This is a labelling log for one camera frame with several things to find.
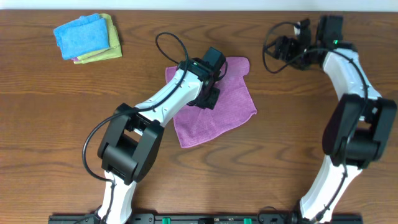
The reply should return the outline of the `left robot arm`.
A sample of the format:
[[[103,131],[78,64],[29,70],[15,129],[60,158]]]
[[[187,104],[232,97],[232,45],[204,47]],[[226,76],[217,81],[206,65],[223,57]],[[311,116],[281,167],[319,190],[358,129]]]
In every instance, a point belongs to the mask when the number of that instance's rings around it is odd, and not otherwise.
[[[110,179],[97,213],[101,223],[127,222],[134,190],[155,162],[165,126],[184,106],[212,110],[220,94],[215,83],[226,67],[226,57],[211,47],[202,58],[180,62],[171,81],[148,100],[118,106],[98,148]]]

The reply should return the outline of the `purple microfibre cloth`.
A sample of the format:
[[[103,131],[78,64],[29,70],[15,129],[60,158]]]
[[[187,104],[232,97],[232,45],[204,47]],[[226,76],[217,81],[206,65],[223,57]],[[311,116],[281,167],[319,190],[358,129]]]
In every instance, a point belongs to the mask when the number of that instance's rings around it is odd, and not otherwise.
[[[173,117],[182,148],[211,141],[244,124],[257,113],[244,81],[250,69],[249,60],[245,57],[228,57],[226,62],[226,75],[215,84],[220,89],[215,107],[210,110],[186,105]]]

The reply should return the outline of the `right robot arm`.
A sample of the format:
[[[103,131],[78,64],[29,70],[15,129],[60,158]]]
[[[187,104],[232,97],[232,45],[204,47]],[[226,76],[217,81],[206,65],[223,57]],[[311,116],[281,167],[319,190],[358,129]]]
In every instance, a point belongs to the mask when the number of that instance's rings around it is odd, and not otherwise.
[[[263,56],[286,67],[308,70],[319,65],[328,75],[338,104],[324,130],[322,166],[310,190],[291,212],[266,207],[259,223],[362,223],[360,215],[334,214],[349,184],[384,153],[397,113],[395,101],[373,88],[359,62],[355,45],[343,38],[341,16],[321,16],[316,34],[310,21],[293,23],[294,36],[265,39]]]

